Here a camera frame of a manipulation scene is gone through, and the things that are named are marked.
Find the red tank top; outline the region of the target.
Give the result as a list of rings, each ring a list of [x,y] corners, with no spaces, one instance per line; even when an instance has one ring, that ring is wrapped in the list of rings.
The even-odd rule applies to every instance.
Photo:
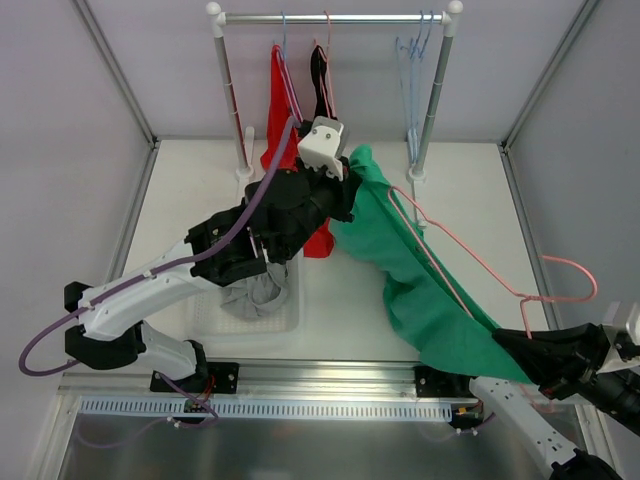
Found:
[[[275,112],[273,112],[272,117],[270,117],[268,110],[266,130],[267,148],[260,158],[260,163],[264,170],[267,170],[272,163],[289,117]],[[334,246],[334,237],[329,231],[328,223],[325,223],[306,242],[303,253],[304,256],[308,258],[323,259],[330,256]]]

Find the grey tank top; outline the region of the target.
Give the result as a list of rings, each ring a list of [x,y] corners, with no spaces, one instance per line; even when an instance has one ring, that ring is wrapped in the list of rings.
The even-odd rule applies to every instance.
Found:
[[[264,273],[223,287],[221,308],[241,320],[256,320],[277,311],[288,296],[287,267],[268,264]]]

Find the green tank top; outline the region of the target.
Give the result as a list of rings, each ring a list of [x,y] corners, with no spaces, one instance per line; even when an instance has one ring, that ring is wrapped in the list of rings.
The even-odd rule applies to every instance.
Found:
[[[436,370],[528,382],[493,339],[498,324],[447,271],[417,226],[403,221],[405,211],[372,147],[356,147],[349,165],[362,179],[354,219],[333,220],[329,230],[340,249],[384,274],[382,298],[394,332]]]

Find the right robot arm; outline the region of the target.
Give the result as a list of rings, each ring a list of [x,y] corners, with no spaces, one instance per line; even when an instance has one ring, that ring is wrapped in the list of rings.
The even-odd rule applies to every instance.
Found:
[[[499,329],[494,335],[549,402],[579,396],[632,433],[639,431],[639,323],[535,332]],[[514,433],[548,479],[616,479],[606,461],[579,448],[547,422],[548,408],[508,380],[482,376],[470,362],[447,373],[414,369],[420,398],[475,398]]]

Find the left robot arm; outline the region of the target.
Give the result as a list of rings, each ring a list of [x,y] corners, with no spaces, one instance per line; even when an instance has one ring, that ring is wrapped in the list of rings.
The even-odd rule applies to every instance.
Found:
[[[147,318],[181,300],[286,264],[329,219],[350,222],[361,177],[341,179],[303,166],[249,184],[241,203],[192,227],[149,264],[102,287],[73,282],[67,306],[81,309],[65,352],[98,371],[141,365],[195,392],[207,382],[203,346],[159,332]]]

